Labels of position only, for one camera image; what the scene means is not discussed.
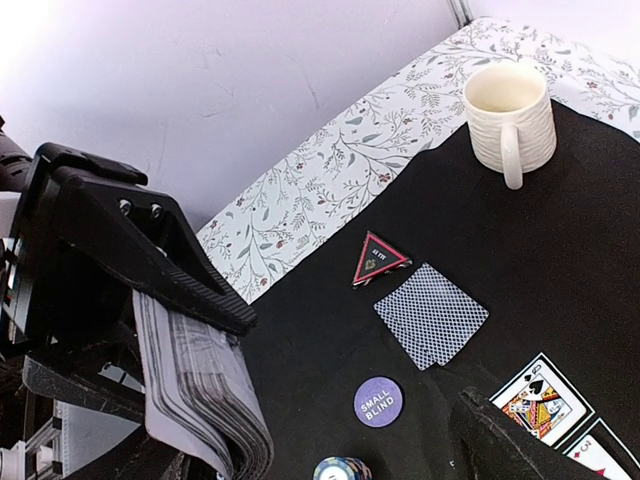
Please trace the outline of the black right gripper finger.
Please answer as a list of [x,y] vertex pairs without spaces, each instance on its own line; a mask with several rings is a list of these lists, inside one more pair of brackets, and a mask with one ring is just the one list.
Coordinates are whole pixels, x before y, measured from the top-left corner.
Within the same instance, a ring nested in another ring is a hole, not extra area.
[[254,310],[212,266],[178,203],[147,189],[147,176],[115,160],[45,143],[44,215],[37,229],[46,285],[95,287],[95,272],[168,309],[244,336]]
[[98,373],[48,365],[43,359],[24,358],[22,380],[34,394],[136,423],[144,422],[145,396]]

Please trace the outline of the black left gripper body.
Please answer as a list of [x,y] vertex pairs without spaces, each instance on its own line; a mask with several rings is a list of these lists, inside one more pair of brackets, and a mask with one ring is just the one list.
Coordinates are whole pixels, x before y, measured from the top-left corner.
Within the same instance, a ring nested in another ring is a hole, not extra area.
[[1,357],[112,319],[135,285],[135,170],[47,142],[30,157],[1,136],[1,190],[18,196],[1,255]]

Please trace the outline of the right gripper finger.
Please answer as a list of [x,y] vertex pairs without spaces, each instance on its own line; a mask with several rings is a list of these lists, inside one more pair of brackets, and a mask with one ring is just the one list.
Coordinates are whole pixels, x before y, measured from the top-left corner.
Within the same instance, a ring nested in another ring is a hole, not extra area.
[[184,479],[187,475],[189,462],[173,447],[151,439],[130,453],[124,447],[121,443],[67,479]]
[[597,479],[599,475],[536,439],[474,387],[449,418],[458,479]]

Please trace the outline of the queen of spades card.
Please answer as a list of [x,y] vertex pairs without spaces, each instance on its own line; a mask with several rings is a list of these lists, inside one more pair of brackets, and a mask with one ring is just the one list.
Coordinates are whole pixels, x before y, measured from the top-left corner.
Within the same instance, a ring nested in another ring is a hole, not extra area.
[[490,401],[526,432],[554,449],[594,415],[586,398],[543,352]]

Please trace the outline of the blue playing card deck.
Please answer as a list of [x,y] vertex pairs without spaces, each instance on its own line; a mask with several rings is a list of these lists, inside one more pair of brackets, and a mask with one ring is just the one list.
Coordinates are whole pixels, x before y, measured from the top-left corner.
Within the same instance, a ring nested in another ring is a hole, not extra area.
[[239,340],[132,296],[149,435],[226,479],[262,479],[274,459]]

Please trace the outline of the three of diamonds card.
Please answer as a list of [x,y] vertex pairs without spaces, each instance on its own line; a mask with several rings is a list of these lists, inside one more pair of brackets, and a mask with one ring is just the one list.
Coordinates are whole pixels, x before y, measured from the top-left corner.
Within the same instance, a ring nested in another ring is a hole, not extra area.
[[607,479],[631,480],[618,461],[590,434],[584,435],[567,456]]

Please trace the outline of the purple small blind button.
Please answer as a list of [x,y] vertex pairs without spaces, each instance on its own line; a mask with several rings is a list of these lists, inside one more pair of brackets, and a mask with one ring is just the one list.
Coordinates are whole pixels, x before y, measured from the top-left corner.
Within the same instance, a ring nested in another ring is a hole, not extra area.
[[353,409],[358,420],[370,428],[392,424],[404,407],[401,387],[391,378],[376,376],[364,381],[356,390]]

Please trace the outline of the stack of poker chips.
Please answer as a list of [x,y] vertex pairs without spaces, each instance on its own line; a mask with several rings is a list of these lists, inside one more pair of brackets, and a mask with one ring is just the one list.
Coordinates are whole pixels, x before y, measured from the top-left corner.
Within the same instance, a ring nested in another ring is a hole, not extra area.
[[372,480],[371,469],[355,457],[331,456],[323,459],[313,473],[314,480]]

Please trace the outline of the triangular all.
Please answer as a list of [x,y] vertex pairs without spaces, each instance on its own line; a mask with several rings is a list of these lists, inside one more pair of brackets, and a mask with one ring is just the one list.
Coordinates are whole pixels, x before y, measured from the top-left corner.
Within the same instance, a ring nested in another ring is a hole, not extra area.
[[389,242],[368,231],[351,283],[353,289],[368,285],[382,275],[411,266],[412,259]]

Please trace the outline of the floral white tablecloth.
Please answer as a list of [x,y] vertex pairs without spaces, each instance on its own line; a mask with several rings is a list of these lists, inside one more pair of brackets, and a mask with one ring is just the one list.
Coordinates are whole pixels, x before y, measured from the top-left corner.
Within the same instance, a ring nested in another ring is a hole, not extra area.
[[574,111],[639,134],[639,62],[530,25],[474,20],[311,135],[198,233],[246,301],[264,294],[364,210],[419,152],[465,120],[468,77],[504,61],[534,66]]

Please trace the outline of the black poker mat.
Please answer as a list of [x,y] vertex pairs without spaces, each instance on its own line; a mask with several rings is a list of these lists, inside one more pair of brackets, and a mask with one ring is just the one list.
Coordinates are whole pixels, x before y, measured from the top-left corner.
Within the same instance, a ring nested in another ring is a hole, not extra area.
[[509,191],[467,128],[272,285],[238,339],[138,294],[178,479],[639,475],[639,137],[556,106]]

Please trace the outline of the white ribbed ceramic mug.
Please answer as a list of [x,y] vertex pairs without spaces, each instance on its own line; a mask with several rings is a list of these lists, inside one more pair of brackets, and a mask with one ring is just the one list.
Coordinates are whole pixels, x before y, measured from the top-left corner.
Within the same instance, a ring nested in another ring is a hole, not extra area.
[[476,159],[518,190],[524,175],[553,157],[557,134],[546,77],[515,62],[488,66],[471,75],[463,102]]

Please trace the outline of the left aluminium frame post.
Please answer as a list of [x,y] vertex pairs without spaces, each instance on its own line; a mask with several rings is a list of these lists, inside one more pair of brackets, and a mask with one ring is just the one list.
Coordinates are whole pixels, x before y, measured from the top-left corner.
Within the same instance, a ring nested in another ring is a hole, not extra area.
[[468,0],[446,0],[446,4],[459,28],[469,25],[474,20]]

